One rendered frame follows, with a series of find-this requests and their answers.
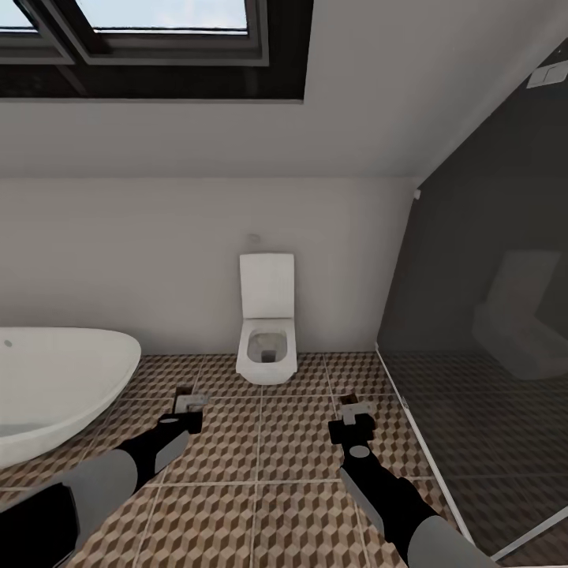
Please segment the mousetrap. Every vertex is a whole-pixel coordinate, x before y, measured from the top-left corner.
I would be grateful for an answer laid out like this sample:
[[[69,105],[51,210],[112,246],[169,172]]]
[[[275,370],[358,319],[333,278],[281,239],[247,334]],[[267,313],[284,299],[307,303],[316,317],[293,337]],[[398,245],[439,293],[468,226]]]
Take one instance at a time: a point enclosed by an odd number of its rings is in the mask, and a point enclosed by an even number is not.
[[[177,404],[178,396],[180,395],[192,395],[192,387],[176,387],[175,396],[174,396],[174,404],[171,413],[175,414],[175,408]]]
[[[340,400],[341,400],[341,404],[343,404],[343,405],[359,403],[355,392],[353,394],[346,395],[345,397],[341,397]],[[355,418],[362,418],[363,416],[364,416],[363,413],[362,414],[356,414]]]

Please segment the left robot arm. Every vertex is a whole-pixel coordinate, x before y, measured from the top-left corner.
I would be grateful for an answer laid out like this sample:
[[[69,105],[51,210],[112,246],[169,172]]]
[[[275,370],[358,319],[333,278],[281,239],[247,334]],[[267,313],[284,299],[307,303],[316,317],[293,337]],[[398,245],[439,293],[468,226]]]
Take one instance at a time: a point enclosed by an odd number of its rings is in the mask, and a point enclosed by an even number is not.
[[[95,531],[201,433],[207,395],[180,395],[157,428],[0,506],[0,568],[65,568]]]

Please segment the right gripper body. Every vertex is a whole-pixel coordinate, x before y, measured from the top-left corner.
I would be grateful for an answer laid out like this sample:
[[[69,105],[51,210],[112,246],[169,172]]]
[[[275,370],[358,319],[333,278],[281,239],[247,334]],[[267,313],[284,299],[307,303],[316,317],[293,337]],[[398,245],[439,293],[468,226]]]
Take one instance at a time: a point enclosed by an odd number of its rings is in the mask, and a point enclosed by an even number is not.
[[[343,420],[330,421],[328,423],[332,444],[343,444],[344,439],[350,434],[359,434],[364,437],[366,443],[373,440],[372,423],[369,417],[355,418],[356,423],[344,425]]]

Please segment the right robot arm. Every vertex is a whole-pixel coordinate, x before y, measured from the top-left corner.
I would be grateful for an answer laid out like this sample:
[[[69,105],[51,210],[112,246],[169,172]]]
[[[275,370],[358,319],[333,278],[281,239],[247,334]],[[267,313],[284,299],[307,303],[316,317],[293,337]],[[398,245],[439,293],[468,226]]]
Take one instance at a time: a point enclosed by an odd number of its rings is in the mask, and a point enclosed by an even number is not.
[[[417,488],[380,464],[368,447],[376,429],[375,402],[342,405],[343,420],[328,423],[345,456],[342,484],[407,568],[502,568],[433,510]],[[355,418],[356,414],[364,414]]]

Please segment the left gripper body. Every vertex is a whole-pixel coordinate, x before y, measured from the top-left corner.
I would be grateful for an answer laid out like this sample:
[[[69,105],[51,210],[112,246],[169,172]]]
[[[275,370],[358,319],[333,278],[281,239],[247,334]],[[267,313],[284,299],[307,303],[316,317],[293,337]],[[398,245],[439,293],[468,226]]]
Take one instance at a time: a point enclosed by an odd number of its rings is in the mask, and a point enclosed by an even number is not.
[[[170,418],[176,418],[176,417],[181,417],[183,418],[183,421],[186,421],[186,423],[188,423],[188,429],[189,430],[189,434],[195,434],[195,433],[201,433],[202,430],[202,423],[203,423],[203,412],[193,412],[193,413],[166,413],[163,414],[161,417],[161,420],[164,420],[164,418],[170,417]]]

